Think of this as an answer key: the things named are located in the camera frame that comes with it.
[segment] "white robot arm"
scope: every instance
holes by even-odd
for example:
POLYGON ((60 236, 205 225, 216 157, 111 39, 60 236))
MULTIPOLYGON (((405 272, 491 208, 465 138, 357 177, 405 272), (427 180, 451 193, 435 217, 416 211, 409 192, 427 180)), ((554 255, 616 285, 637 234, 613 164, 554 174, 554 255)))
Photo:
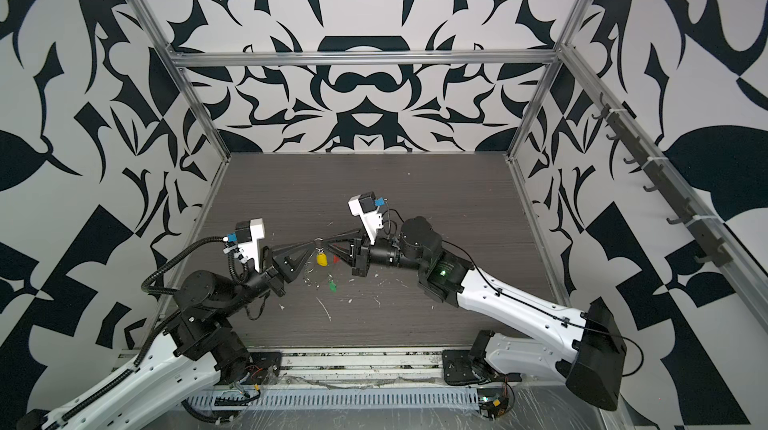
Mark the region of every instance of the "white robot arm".
MULTIPOLYGON (((510 352, 507 337, 480 332, 466 356, 474 380, 454 384, 506 381, 512 374, 557 378, 585 402, 616 409, 627 348, 607 308, 593 303, 582 313, 509 286, 477 267, 468 254, 466 260, 444 249, 447 242, 424 217, 403 222, 397 236, 378 237, 383 203, 372 192, 353 197, 350 210, 360 217, 363 228, 322 239, 324 248, 361 277, 371 263, 413 269, 418 272, 418 285, 432 299, 483 313, 546 348, 543 354, 510 352)), ((178 310, 150 333, 134 360, 71 402, 50 412, 30 412, 18 422, 17 430, 57 430, 65 425, 68 430, 139 429, 179 402, 198 419, 226 422, 195 415, 186 399, 246 375, 250 354, 227 318, 270 292, 282 297, 284 284, 299 276, 315 252, 313 241, 260 249, 258 240, 263 237, 261 219, 244 221, 226 237, 193 243, 149 275, 141 288, 173 295, 178 310), (245 273, 238 275, 230 259, 232 279, 196 271, 178 290, 151 286, 197 247, 214 242, 224 243, 225 252, 249 263, 245 273)), ((246 396, 244 401, 258 397, 246 396)))

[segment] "black cable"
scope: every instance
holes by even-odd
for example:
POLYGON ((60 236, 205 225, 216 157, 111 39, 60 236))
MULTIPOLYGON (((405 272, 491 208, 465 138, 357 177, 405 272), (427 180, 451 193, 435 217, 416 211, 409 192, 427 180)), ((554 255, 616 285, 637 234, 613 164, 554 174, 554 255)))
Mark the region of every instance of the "black cable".
POLYGON ((224 406, 224 405, 228 405, 228 406, 242 406, 242 405, 248 405, 249 403, 258 400, 259 398, 261 398, 261 390, 257 389, 255 396, 251 397, 251 396, 248 396, 248 394, 246 394, 246 397, 244 399, 242 399, 242 400, 239 400, 237 398, 219 397, 219 398, 216 399, 216 405, 218 405, 218 406, 224 406))
POLYGON ((398 219, 400 219, 400 222, 405 222, 405 220, 400 216, 400 212, 398 212, 394 208, 389 208, 389 205, 387 206, 387 208, 389 209, 389 211, 395 212, 395 214, 397 215, 398 219))
POLYGON ((509 382, 507 382, 506 378, 504 379, 504 385, 507 386, 507 388, 509 388, 509 392, 512 394, 512 402, 508 404, 507 411, 505 412, 507 413, 514 408, 514 404, 518 402, 518 397, 515 396, 514 388, 511 385, 509 385, 509 382))
POLYGON ((577 329, 583 329, 583 330, 586 330, 588 332, 600 333, 600 335, 607 335, 607 336, 617 337, 617 338, 623 339, 623 340, 625 340, 627 342, 631 342, 640 351, 640 365, 638 365, 638 367, 635 370, 632 370, 631 372, 625 373, 624 375, 622 375, 622 378, 623 377, 633 376, 635 373, 640 371, 640 368, 642 368, 643 364, 645 363, 645 352, 640 347, 640 345, 637 342, 635 342, 633 339, 630 339, 627 336, 623 336, 620 333, 604 332, 602 330, 589 329, 589 328, 587 328, 585 326, 577 325, 575 323, 570 322, 569 320, 565 320, 564 318, 558 317, 556 315, 552 315, 550 312, 547 312, 546 310, 542 310, 542 309, 536 307, 535 305, 532 305, 531 303, 528 303, 528 302, 525 302, 525 301, 521 301, 520 299, 515 298, 512 295, 508 295, 507 293, 504 293, 501 288, 494 287, 488 281, 488 279, 485 277, 485 274, 483 273, 483 271, 480 270, 480 267, 478 267, 478 264, 475 263, 475 260, 472 258, 472 255, 470 255, 469 252, 467 252, 466 250, 464 250, 460 246, 456 245, 455 243, 448 242, 446 240, 444 240, 443 243, 447 243, 448 245, 452 245, 452 246, 458 248, 460 251, 464 252, 467 257, 469 257, 469 261, 472 262, 472 265, 475 267, 475 270, 480 273, 480 277, 482 277, 482 279, 485 281, 485 283, 488 284, 488 288, 491 288, 494 292, 496 292, 496 297, 498 297, 500 295, 503 295, 504 297, 507 297, 508 299, 514 300, 515 302, 522 303, 523 305, 531 307, 533 310, 538 310, 539 312, 543 313, 544 315, 546 315, 548 317, 551 317, 551 318, 553 318, 555 320, 558 320, 559 322, 562 322, 565 326, 572 325, 572 326, 576 327, 577 329))
POLYGON ((141 350, 139 350, 139 353, 136 355, 136 359, 134 359, 134 366, 138 367, 139 364, 141 364, 142 361, 144 361, 144 358, 147 356, 147 353, 149 353, 149 349, 152 346, 152 342, 156 338, 158 338, 158 335, 160 335, 160 332, 163 331, 163 329, 168 326, 168 323, 170 323, 171 320, 175 319, 181 314, 180 310, 173 311, 168 317, 165 317, 162 322, 158 324, 152 331, 149 333, 149 336, 147 337, 147 341, 144 342, 144 345, 141 346, 141 350))
POLYGON ((243 264, 243 274, 237 274, 237 271, 235 270, 235 255, 233 251, 226 253, 226 265, 230 269, 230 277, 232 277, 233 282, 244 283, 248 280, 248 267, 245 266, 245 263, 243 264))
POLYGON ((389 205, 387 205, 387 209, 382 214, 382 218, 385 215, 387 215, 387 222, 386 223, 389 224, 389 230, 387 231, 386 235, 387 235, 387 238, 392 238, 395 235, 397 235, 397 222, 394 222, 392 220, 392 215, 389 213, 389 205), (393 224, 395 225, 395 231, 394 232, 392 231, 392 225, 393 224))
MULTIPOLYGON (((178 317, 180 314, 179 310, 176 310, 175 312, 171 313, 168 317, 165 317, 165 319, 160 322, 158 326, 156 326, 152 331, 150 332, 149 336, 147 337, 147 341, 144 342, 144 345, 141 346, 141 350, 136 356, 136 359, 134 360, 134 366, 139 367, 139 364, 144 360, 144 358, 147 356, 147 353, 149 352, 150 347, 152 346, 152 342, 160 335, 160 332, 163 331, 163 329, 168 325, 168 323, 178 317)), ((78 405, 72 407, 72 410, 69 412, 66 412, 62 415, 62 420, 66 423, 70 419, 72 419, 73 416, 76 416, 80 412, 82 412, 86 407, 90 406, 93 402, 96 402, 101 397, 106 395, 112 388, 118 386, 123 380, 130 377, 130 374, 134 372, 133 369, 128 368, 124 370, 120 375, 110 380, 110 382, 101 387, 96 392, 93 392, 90 396, 88 396, 86 399, 84 399, 82 402, 80 402, 78 405)), ((59 428, 60 425, 58 422, 53 422, 51 425, 47 426, 45 430, 56 430, 56 428, 59 428)))
POLYGON ((141 283, 141 290, 149 294, 165 293, 168 295, 173 295, 173 293, 176 292, 175 289, 169 289, 166 287, 150 287, 150 285, 152 285, 152 283, 156 281, 158 278, 160 278, 160 276, 162 276, 164 273, 176 267, 178 262, 181 262, 182 260, 184 260, 184 258, 187 257, 187 255, 197 250, 197 247, 205 245, 206 243, 223 242, 223 241, 224 241, 224 237, 206 237, 206 238, 199 239, 197 242, 191 243, 187 248, 182 250, 176 257, 170 259, 168 262, 163 264, 162 267, 158 268, 155 272, 152 272, 146 279, 144 279, 144 282, 141 283))
POLYGON ((193 418, 195 418, 196 420, 200 420, 201 422, 204 422, 204 423, 216 423, 216 422, 220 421, 220 419, 218 417, 207 416, 207 415, 203 415, 202 413, 198 412, 197 410, 192 408, 192 405, 190 405, 190 403, 187 402, 187 400, 182 400, 181 401, 181 406, 183 406, 184 410, 186 410, 187 413, 190 414, 193 418))
POLYGON ((264 294, 264 299, 261 301, 261 308, 259 309, 259 315, 256 315, 255 317, 250 315, 250 310, 248 309, 248 306, 245 305, 245 314, 248 316, 248 320, 259 320, 261 314, 264 313, 264 305, 266 305, 266 299, 270 298, 270 293, 271 291, 266 291, 264 294))

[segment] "white debris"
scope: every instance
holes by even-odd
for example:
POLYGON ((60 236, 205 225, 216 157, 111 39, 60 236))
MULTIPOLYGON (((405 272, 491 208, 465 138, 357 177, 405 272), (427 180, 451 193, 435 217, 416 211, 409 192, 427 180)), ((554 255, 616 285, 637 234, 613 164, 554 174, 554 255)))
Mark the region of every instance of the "white debris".
POLYGON ((328 316, 328 321, 330 322, 331 321, 331 314, 328 313, 328 309, 326 309, 325 305, 322 305, 322 309, 326 311, 326 315, 328 316))

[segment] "ventilation grille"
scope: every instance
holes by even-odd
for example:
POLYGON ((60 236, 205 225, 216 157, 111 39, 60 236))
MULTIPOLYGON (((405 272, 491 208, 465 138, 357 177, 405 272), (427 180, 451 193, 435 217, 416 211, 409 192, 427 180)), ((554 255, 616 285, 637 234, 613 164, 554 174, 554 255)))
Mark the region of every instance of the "ventilation grille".
POLYGON ((249 406, 215 406, 232 392, 209 391, 190 398, 197 410, 335 410, 369 408, 461 408, 477 410, 474 388, 334 388, 266 390, 249 406))

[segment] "dark wood surface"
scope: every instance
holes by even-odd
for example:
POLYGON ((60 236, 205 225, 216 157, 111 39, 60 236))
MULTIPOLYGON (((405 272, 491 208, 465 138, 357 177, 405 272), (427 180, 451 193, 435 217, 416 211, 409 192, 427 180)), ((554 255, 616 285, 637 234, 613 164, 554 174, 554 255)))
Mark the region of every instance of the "dark wood surface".
MULTIPOLYGON (((200 236, 226 235, 236 222, 258 217, 268 245, 330 236, 360 227, 347 201, 366 191, 386 197, 406 219, 427 217, 495 277, 552 299, 512 176, 498 153, 234 155, 200 236)), ((299 278, 283 298, 271 296, 258 321, 245 312, 230 318, 247 346, 470 345, 481 329, 523 336, 478 313, 432 301, 412 271, 372 267, 367 278, 351 281, 343 263, 320 267, 312 258, 310 268, 311 284, 299 278)), ((221 247, 195 252, 184 271, 198 269, 228 275, 221 247)), ((253 315, 259 305, 251 304, 253 315)))

